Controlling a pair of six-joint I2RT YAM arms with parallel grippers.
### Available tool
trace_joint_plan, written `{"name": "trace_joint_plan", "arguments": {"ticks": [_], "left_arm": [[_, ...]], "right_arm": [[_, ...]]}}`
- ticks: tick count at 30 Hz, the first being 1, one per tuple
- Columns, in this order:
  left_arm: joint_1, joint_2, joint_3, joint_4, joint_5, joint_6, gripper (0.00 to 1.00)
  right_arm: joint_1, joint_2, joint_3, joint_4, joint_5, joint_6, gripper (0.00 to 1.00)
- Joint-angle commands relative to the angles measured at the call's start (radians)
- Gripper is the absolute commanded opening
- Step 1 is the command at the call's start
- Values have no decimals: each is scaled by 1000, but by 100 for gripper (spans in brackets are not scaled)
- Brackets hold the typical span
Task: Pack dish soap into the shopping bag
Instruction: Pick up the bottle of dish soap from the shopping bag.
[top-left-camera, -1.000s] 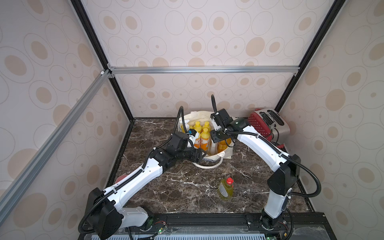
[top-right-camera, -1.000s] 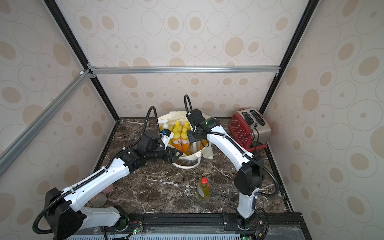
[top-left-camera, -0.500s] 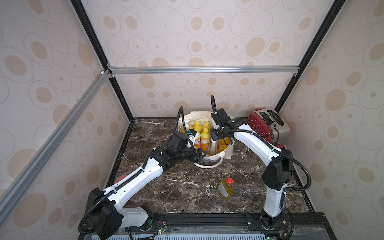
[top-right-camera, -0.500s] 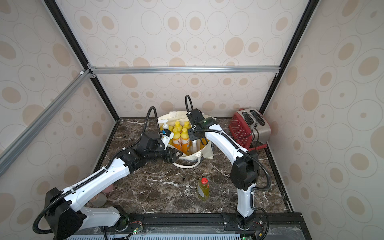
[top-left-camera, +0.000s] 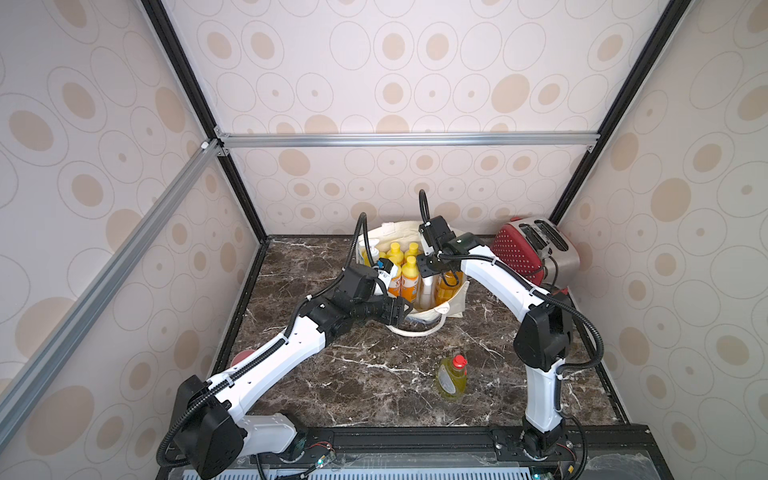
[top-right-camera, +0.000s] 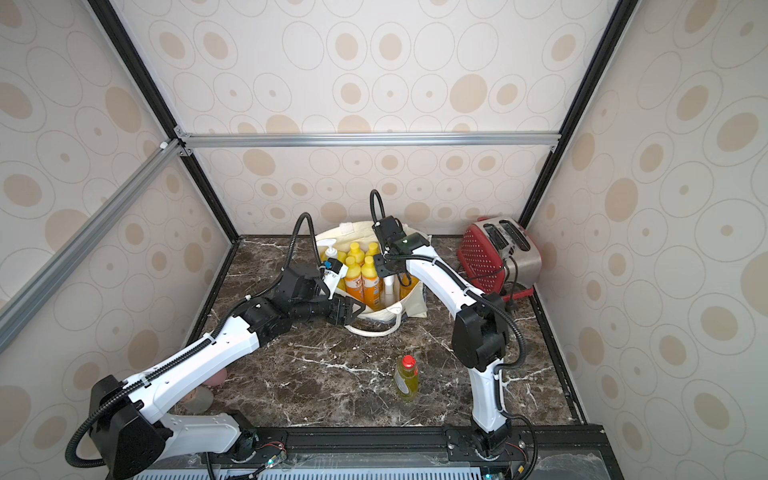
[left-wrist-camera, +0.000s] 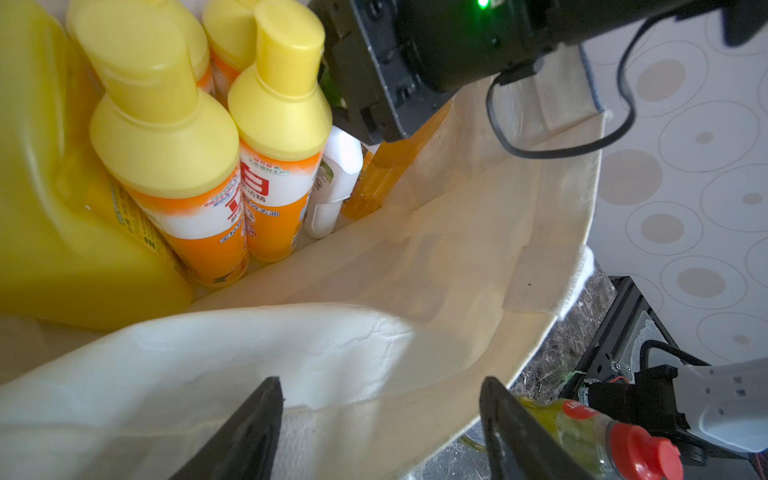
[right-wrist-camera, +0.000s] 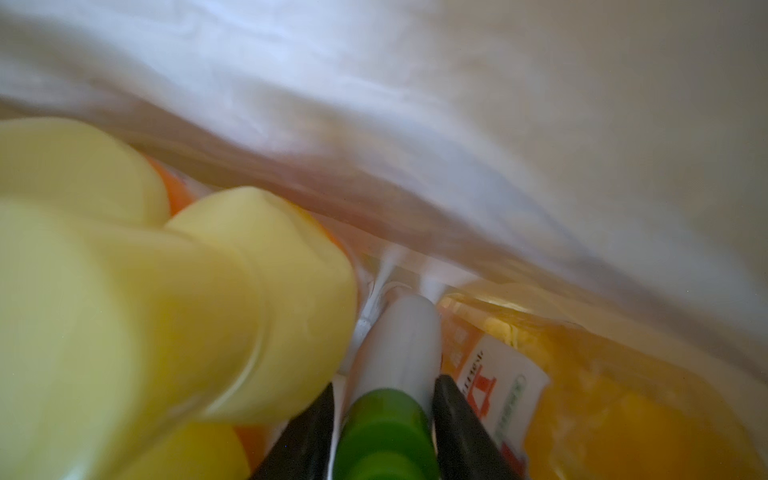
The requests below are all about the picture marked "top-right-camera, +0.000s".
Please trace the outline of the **orange bottle yellow cap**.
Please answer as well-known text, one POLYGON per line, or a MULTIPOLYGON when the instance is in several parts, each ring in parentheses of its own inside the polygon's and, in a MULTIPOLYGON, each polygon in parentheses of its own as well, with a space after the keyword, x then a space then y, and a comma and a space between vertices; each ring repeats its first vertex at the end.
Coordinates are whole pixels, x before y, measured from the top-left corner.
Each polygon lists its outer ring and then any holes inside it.
POLYGON ((366 252, 367 256, 374 257, 375 255, 380 253, 380 245, 377 242, 371 242, 368 246, 368 250, 366 252))
POLYGON ((363 280, 364 302, 374 311, 381 310, 383 303, 381 299, 381 281, 378 276, 374 258, 367 255, 361 267, 361 276, 363 280))
POLYGON ((364 285, 359 263, 353 255, 349 255, 345 259, 345 265, 347 272, 344 282, 347 294, 357 300, 364 301, 364 285))
POLYGON ((362 266, 365 263, 366 254, 358 242, 352 242, 347 257, 352 258, 357 265, 362 266))

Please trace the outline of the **orange pump dish soap bottle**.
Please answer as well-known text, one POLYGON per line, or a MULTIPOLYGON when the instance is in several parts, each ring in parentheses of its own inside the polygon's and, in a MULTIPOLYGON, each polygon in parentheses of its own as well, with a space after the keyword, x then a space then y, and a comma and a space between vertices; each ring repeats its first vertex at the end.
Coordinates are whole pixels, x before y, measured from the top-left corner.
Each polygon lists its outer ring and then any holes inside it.
POLYGON ((405 273, 401 273, 398 276, 398 281, 399 281, 399 284, 400 284, 400 287, 399 287, 399 298, 401 300, 404 300, 412 292, 412 290, 416 287, 416 285, 419 282, 419 279, 416 278, 415 276, 411 275, 410 273, 405 272, 405 273))

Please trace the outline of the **cream starry night tote bag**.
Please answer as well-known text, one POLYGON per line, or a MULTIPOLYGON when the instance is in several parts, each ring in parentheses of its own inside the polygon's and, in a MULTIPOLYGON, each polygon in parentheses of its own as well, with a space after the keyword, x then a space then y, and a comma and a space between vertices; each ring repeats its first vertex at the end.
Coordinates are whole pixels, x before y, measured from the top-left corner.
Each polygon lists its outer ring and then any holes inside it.
MULTIPOLYGON (((337 240, 336 248, 339 251, 343 251, 346 254, 349 252, 350 244, 352 242, 358 242, 361 248, 365 247, 365 254, 368 250, 368 246, 371 242, 377 242, 378 240, 373 231, 373 223, 371 221, 365 222, 345 222, 341 223, 338 227, 323 232, 315 237, 316 244, 318 240, 333 238, 337 240)), ((383 281, 381 281, 381 299, 383 292, 383 281)), ((396 291, 399 294, 399 281, 396 280, 396 291)), ((345 328, 352 334, 367 337, 377 338, 385 337, 396 332, 402 323, 402 319, 407 316, 410 318, 426 318, 427 306, 424 298, 424 285, 419 281, 412 292, 404 299, 389 307, 384 307, 381 310, 374 311, 370 307, 366 307, 366 310, 357 317, 357 320, 366 320, 374 324, 389 326, 387 330, 379 331, 367 331, 355 328, 353 325, 346 325, 345 328)))

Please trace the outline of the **yellow pump dish soap bottle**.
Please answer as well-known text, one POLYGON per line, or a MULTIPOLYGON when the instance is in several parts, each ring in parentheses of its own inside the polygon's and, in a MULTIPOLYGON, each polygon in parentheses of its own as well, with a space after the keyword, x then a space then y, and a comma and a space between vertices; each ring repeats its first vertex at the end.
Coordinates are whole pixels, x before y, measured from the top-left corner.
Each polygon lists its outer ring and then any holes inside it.
POLYGON ((321 247, 324 248, 323 252, 321 253, 321 260, 323 262, 326 262, 331 259, 335 259, 341 262, 342 264, 345 263, 347 254, 343 251, 339 251, 336 248, 336 243, 337 243, 337 240, 333 238, 322 239, 317 241, 318 248, 321 248, 321 247))

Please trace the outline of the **yellow-green bottle red cap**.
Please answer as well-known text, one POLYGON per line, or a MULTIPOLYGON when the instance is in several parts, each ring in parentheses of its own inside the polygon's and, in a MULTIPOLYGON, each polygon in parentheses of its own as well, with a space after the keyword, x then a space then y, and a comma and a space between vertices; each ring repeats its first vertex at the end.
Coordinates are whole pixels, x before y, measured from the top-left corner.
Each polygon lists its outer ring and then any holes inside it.
POLYGON ((405 355, 396 365, 394 382, 397 393, 406 399, 413 399, 419 390, 419 370, 416 359, 405 355))

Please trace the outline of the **white bottle green cap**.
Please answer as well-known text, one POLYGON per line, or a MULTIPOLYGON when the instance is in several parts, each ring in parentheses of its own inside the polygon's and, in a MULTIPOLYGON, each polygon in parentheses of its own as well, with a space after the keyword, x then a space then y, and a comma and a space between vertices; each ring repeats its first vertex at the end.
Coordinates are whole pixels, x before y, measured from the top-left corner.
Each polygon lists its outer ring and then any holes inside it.
POLYGON ((399 301, 399 294, 396 291, 396 282, 397 276, 396 275, 390 275, 382 279, 383 281, 383 292, 382 292, 382 301, 384 307, 389 307, 399 301))

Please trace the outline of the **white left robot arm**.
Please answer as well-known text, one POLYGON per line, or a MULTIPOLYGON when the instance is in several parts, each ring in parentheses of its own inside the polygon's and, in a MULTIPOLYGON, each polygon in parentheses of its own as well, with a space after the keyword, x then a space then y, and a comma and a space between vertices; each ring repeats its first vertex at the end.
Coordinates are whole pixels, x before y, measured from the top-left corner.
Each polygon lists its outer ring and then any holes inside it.
POLYGON ((359 300, 341 295, 285 305, 265 297, 241 302, 221 329, 160 364, 124 381, 109 375, 97 382, 89 416, 67 446, 67 462, 77 468, 106 466, 111 478, 129 479, 174 456, 216 453, 248 459, 257 436, 242 415, 175 416, 171 408, 294 323, 321 319, 345 326, 364 309, 359 300))

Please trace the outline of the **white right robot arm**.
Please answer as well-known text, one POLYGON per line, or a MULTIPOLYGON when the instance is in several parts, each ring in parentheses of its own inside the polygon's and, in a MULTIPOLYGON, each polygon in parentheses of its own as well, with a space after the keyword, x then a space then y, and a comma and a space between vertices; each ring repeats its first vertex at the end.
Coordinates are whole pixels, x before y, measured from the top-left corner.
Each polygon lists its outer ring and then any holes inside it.
POLYGON ((493 369, 503 363, 509 341, 508 315, 497 294, 485 294, 461 278, 440 259, 430 245, 416 245, 409 254, 389 248, 374 257, 377 273, 384 277, 408 273, 417 278, 443 303, 454 319, 451 348, 468 369, 472 390, 472 425, 484 439, 498 433, 506 423, 496 397, 498 385, 493 369))

